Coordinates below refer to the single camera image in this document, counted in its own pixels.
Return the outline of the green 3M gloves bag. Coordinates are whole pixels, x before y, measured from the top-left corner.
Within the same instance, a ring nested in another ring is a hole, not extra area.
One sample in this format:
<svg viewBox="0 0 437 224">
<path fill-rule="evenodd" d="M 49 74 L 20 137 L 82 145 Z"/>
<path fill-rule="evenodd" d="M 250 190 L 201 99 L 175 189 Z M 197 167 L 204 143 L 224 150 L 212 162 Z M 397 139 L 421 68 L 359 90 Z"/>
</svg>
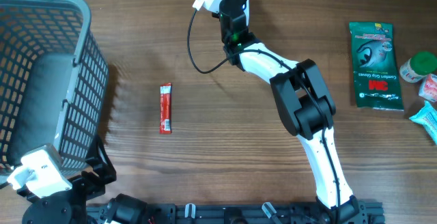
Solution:
<svg viewBox="0 0 437 224">
<path fill-rule="evenodd" d="M 351 22 L 349 30 L 357 107 L 402 111 L 392 24 Z"/>
</svg>

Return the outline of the green lid jar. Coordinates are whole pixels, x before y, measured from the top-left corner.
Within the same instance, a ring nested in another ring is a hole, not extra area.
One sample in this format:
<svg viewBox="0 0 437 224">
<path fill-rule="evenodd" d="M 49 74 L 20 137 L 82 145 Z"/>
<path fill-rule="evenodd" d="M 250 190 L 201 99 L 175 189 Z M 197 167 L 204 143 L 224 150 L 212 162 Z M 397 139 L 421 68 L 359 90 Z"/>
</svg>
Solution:
<svg viewBox="0 0 437 224">
<path fill-rule="evenodd" d="M 429 51 L 421 51 L 404 63 L 399 73 L 403 80 L 417 83 L 436 70 L 436 56 Z"/>
</svg>

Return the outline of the grey plastic shopping basket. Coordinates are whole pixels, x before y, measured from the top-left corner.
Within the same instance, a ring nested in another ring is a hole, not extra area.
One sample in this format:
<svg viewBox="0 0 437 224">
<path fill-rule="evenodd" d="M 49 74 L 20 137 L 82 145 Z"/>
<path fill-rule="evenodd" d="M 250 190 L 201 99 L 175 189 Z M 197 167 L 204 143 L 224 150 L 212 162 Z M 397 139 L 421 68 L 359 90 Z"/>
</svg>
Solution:
<svg viewBox="0 0 437 224">
<path fill-rule="evenodd" d="M 1 179 L 44 145 L 84 170 L 108 78 L 84 0 L 1 0 Z"/>
</svg>

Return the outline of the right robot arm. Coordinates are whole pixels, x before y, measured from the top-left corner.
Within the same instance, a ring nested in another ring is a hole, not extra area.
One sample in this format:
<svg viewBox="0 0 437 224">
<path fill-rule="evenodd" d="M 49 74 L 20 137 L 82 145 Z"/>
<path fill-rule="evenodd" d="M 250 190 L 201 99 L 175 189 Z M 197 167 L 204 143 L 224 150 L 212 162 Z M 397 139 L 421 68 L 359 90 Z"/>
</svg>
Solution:
<svg viewBox="0 0 437 224">
<path fill-rule="evenodd" d="M 359 212 L 334 142 L 332 96 L 314 61 L 295 62 L 269 49 L 249 31 L 249 0 L 222 0 L 216 17 L 231 64 L 270 84 L 281 122 L 302 143 L 316 183 L 326 223 L 344 223 Z"/>
</svg>

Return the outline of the light green wet wipes pack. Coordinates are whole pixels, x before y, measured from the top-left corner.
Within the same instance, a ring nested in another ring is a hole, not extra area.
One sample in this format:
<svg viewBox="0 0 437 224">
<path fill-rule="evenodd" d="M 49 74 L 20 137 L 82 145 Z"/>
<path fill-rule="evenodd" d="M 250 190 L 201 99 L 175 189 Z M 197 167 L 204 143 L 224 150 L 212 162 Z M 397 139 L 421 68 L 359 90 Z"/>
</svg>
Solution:
<svg viewBox="0 0 437 224">
<path fill-rule="evenodd" d="M 437 143 L 436 110 L 429 101 L 425 101 L 423 108 L 415 115 L 409 117 L 409 120 L 422 125 L 433 142 Z"/>
</svg>

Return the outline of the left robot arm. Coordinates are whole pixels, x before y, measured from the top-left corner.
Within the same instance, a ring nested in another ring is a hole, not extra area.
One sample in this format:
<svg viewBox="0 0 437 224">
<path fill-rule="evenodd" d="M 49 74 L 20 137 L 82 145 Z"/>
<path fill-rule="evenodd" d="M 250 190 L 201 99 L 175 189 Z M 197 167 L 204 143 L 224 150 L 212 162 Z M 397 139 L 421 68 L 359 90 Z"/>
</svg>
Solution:
<svg viewBox="0 0 437 224">
<path fill-rule="evenodd" d="M 53 193 L 48 197 L 37 197 L 23 215 L 23 224 L 39 223 L 97 223 L 87 213 L 86 202 L 105 194 L 106 185 L 116 181 L 117 174 L 102 139 L 96 135 L 90 145 L 85 162 L 91 172 L 82 171 L 69 179 L 70 190 Z M 108 223 L 148 223 L 147 203 L 120 194 L 108 204 L 103 215 Z"/>
</svg>

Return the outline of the small red packet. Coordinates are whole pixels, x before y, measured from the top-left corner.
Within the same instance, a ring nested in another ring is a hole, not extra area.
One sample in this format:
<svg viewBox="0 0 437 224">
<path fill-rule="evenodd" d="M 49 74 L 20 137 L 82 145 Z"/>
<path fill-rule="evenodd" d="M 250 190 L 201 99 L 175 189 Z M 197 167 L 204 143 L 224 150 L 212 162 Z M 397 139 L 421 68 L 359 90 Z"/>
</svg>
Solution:
<svg viewBox="0 0 437 224">
<path fill-rule="evenodd" d="M 171 134 L 171 88 L 170 83 L 160 86 L 160 134 Z"/>
</svg>

